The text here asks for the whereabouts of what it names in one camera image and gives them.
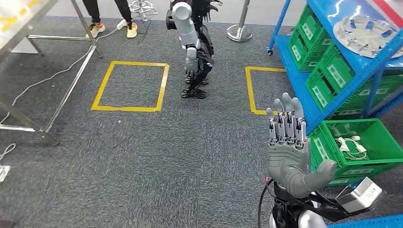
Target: gray carpet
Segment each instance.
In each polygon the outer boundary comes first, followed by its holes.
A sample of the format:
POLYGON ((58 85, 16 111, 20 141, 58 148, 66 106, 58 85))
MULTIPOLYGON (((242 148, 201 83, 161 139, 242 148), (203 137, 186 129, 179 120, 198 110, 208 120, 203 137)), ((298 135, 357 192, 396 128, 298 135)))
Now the gray carpet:
MULTIPOLYGON (((119 22, 105 19, 107 30, 119 22)), ((228 24, 209 24, 216 64, 204 89, 205 100, 180 97, 184 53, 176 31, 153 21, 147 37, 125 38, 125 31, 99 41, 104 58, 93 57, 52 133, 61 145, 49 147, 36 135, 0 132, 0 148, 18 147, 1 162, 12 169, 0 184, 0 219, 18 228, 252 228, 263 189, 267 155, 267 119, 250 111, 246 66, 282 68, 278 54, 268 57, 273 27, 251 26, 247 43, 226 38, 228 24), (170 65, 161 112, 100 112, 91 105, 113 60, 170 65), (115 147, 124 139, 123 144, 115 147)), ((32 34, 82 36, 77 19, 45 18, 32 34)), ((88 43, 38 41, 45 56, 13 54, 0 64, 0 93, 8 100, 26 86, 67 68, 88 43)), ((45 125, 78 66, 32 88, 17 106, 45 125)), ((162 69, 118 66, 100 105, 155 106, 162 69)), ((285 73, 252 72, 256 107, 265 109, 282 92, 292 93, 285 73)), ((403 145, 402 106, 383 118, 403 145)), ((8 124, 18 123, 10 118, 8 124)), ((387 194, 360 220, 403 213, 403 168, 374 180, 387 194)), ((335 196, 340 188, 324 188, 335 196)), ((263 227, 269 227, 273 200, 263 202, 263 227)))

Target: power strip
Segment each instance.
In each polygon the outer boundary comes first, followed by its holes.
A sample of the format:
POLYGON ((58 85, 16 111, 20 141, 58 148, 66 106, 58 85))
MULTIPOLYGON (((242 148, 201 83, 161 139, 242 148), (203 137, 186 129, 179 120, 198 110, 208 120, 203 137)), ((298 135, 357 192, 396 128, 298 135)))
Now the power strip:
POLYGON ((0 165, 0 182, 3 182, 6 178, 7 174, 10 171, 11 166, 9 165, 0 165))
POLYGON ((127 22, 125 19, 119 22, 119 24, 116 25, 117 30, 121 30, 124 26, 127 25, 127 22))

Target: white cable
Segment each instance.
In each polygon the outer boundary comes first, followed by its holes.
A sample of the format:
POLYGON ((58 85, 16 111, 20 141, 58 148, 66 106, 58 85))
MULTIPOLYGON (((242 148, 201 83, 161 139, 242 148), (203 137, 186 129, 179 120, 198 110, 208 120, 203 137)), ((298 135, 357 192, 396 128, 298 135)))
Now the white cable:
POLYGON ((346 152, 348 155, 350 155, 350 157, 351 158, 347 158, 347 159, 349 159, 349 160, 364 160, 365 158, 366 158, 366 152, 361 152, 361 151, 359 151, 359 147, 363 147, 362 145, 360 145, 359 143, 357 143, 356 141, 354 141, 354 140, 352 140, 352 139, 350 139, 350 138, 345 138, 344 139, 345 141, 350 141, 350 142, 354 142, 354 144, 355 144, 355 147, 357 148, 357 150, 358 150, 358 152, 357 153, 353 153, 353 152, 346 152), (360 158, 357 158, 357 157, 355 157, 354 155, 357 155, 357 154, 364 154, 364 156, 363 157, 360 157, 360 158))
MULTIPOLYGON (((98 37, 98 38, 95 40, 95 42, 98 42, 98 40, 99 40, 100 38, 104 38, 104 37, 110 36, 112 33, 116 32, 116 31, 117 31, 117 29, 113 30, 112 32, 110 32, 110 33, 108 33, 108 34, 106 34, 106 35, 104 35, 104 36, 98 37)), ((37 85, 39 85, 39 84, 41 84, 41 83, 44 83, 44 82, 46 82, 46 81, 49 81, 49 80, 53 79, 54 77, 56 77, 57 75, 71 70, 71 68, 72 68, 75 64, 77 64, 79 61, 81 61, 82 59, 84 59, 84 58, 88 55, 88 53, 90 52, 92 46, 93 46, 93 45, 90 46, 90 48, 88 49, 88 51, 87 51, 81 58, 79 58, 77 61, 75 61, 73 64, 71 64, 67 69, 62 70, 62 71, 59 71, 59 72, 55 73, 54 75, 52 75, 52 77, 43 79, 42 81, 39 81, 39 82, 37 82, 37 83, 35 83, 35 84, 32 84, 32 85, 28 86, 24 91, 22 91, 22 93, 20 93, 20 94, 14 99, 14 101, 13 101, 13 103, 12 103, 11 106, 14 106, 15 103, 17 102, 18 98, 20 98, 21 96, 23 96, 23 95, 24 95, 29 89, 31 89, 32 87, 37 86, 37 85)), ((0 121, 0 124, 3 124, 4 121, 6 121, 9 116, 10 116, 10 112, 7 112, 7 115, 0 121)), ((0 161, 1 161, 1 159, 3 159, 3 157, 4 157, 6 154, 8 154, 8 153, 10 153, 11 151, 13 151, 16 146, 17 146, 17 144, 15 144, 15 143, 12 143, 12 144, 8 145, 8 147, 6 148, 6 150, 4 150, 4 153, 3 153, 2 155, 0 155, 0 161)))

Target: blue metal shelf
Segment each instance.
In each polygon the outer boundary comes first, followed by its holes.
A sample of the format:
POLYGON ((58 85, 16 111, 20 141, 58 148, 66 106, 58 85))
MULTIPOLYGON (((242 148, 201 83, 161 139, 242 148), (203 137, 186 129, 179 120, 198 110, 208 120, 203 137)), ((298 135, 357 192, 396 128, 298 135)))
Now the blue metal shelf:
POLYGON ((301 73, 298 71, 297 66, 295 65, 291 53, 287 47, 290 36, 275 36, 274 40, 277 44, 278 52, 280 54, 281 60, 283 61, 295 95, 298 97, 302 106, 304 107, 304 115, 307 121, 307 132, 311 132, 314 127, 312 126, 312 117, 318 116, 320 114, 320 110, 313 100, 311 94, 309 93, 307 87, 305 86, 305 82, 308 79, 310 73, 301 73))
POLYGON ((403 228, 403 215, 374 218, 328 226, 329 228, 403 228))
MULTIPOLYGON (((307 4, 356 73, 371 63, 372 59, 360 56, 338 42, 333 33, 333 26, 343 18, 357 14, 387 21, 378 11, 366 0, 307 0, 307 4)), ((385 69, 403 69, 403 56, 389 60, 385 69)))
POLYGON ((276 43, 278 52, 283 61, 284 67, 287 71, 290 82, 294 88, 295 94, 300 99, 307 119, 307 133, 309 134, 321 121, 328 118, 333 114, 355 91, 357 91, 369 78, 374 76, 374 83, 371 88, 369 102, 367 102, 365 109, 365 116, 380 116, 403 102, 403 93, 400 92, 392 99, 381 104, 381 108, 370 113, 372 101, 375 96, 376 89, 379 85, 380 78, 384 69, 403 69, 403 57, 392 59, 396 53, 403 46, 403 29, 398 31, 395 37, 374 57, 366 58, 357 55, 337 40, 333 35, 333 25, 339 20, 347 16, 352 16, 355 13, 368 15, 375 19, 383 19, 366 0, 307 0, 312 10, 315 12, 317 18, 321 21, 325 29, 330 34, 331 38, 338 45, 340 51, 343 53, 346 60, 350 63, 355 71, 353 79, 337 94, 331 103, 329 103, 323 111, 320 111, 314 102, 311 94, 305 87, 309 73, 298 72, 291 53, 287 48, 289 37, 278 36, 278 31, 281 27, 284 16, 287 12, 291 0, 286 0, 281 15, 278 19, 277 25, 274 30, 274 35, 269 42, 267 51, 269 55, 273 53, 273 46, 276 43))

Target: person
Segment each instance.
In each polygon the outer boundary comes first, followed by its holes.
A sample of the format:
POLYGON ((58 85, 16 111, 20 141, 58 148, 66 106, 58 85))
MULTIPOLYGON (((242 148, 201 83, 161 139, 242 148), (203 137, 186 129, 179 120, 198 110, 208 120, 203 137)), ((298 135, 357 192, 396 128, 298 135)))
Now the person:
MULTIPOLYGON (((99 8, 97 0, 83 0, 83 3, 88 11, 88 14, 92 18, 92 24, 89 26, 89 30, 92 36, 95 38, 100 32, 105 31, 105 25, 101 22, 99 15, 99 8)), ((115 3, 120 11, 120 14, 127 22, 127 38, 134 38, 137 36, 137 25, 133 21, 132 12, 126 0, 115 0, 115 3)))

